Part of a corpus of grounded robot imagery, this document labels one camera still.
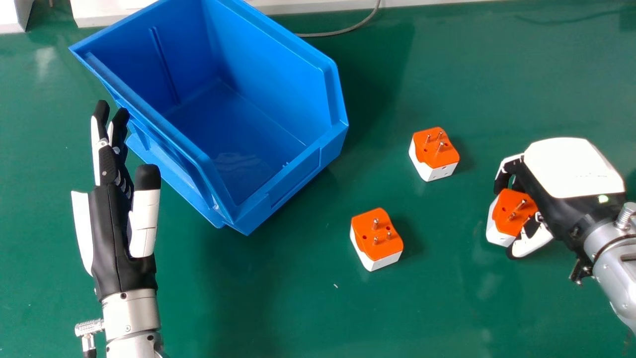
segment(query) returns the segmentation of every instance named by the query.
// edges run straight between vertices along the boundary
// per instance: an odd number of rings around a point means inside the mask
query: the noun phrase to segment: bolt
[[[630,228],[630,218],[636,214],[636,203],[627,202],[623,204],[621,212],[618,213],[618,218],[614,222],[614,225],[622,231],[627,231]]]

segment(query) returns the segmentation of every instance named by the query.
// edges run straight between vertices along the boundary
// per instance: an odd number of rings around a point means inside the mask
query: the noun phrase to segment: robotic hand
[[[616,315],[636,332],[636,203],[589,141],[552,138],[505,158],[495,177],[487,240],[519,259],[560,240],[577,261],[570,279],[596,279]]]
[[[97,356],[100,331],[106,357],[166,358],[153,254],[161,176],[156,166],[142,165],[133,185],[125,166],[128,111],[117,111],[107,127],[108,117],[108,104],[99,101],[91,118],[95,188],[71,192],[79,251],[104,318],[76,325],[75,334],[84,358]]]

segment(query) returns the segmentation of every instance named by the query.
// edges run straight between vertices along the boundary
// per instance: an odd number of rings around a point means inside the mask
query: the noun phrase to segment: blue container
[[[342,149],[335,63],[243,0],[160,0],[71,51],[215,227],[250,234]]]

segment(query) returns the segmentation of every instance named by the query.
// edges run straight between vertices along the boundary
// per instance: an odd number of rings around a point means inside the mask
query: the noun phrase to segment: green table
[[[363,16],[278,20],[307,32]],[[38,0],[30,27],[0,37],[0,357],[80,357],[73,326],[100,307],[69,191],[91,189],[88,118],[110,97],[67,50],[95,31],[77,29],[67,4]],[[311,43],[340,68],[350,131],[338,160],[250,237],[162,192],[156,259],[173,357],[636,357],[597,284],[568,281],[563,245],[512,262],[484,233],[499,161],[550,136],[591,139],[634,197],[636,8],[400,8]],[[407,148],[436,125],[462,161],[425,183]],[[369,273],[349,222],[378,206],[405,251]]]

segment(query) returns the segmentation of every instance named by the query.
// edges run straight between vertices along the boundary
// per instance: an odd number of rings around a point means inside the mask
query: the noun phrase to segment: gray cable
[[[359,27],[364,26],[367,22],[369,22],[374,16],[375,14],[378,12],[378,9],[380,8],[380,2],[382,0],[378,0],[375,3],[375,7],[373,8],[373,11],[371,11],[371,13],[369,14],[369,16],[367,16],[364,20],[358,22],[356,25],[350,26],[346,29],[342,29],[342,30],[337,30],[337,31],[330,31],[330,32],[316,32],[313,34],[296,34],[298,37],[301,38],[323,38],[323,37],[327,37],[327,36],[335,36],[335,35],[340,35],[340,34],[345,34],[347,32],[351,32],[355,29],[358,29]]]

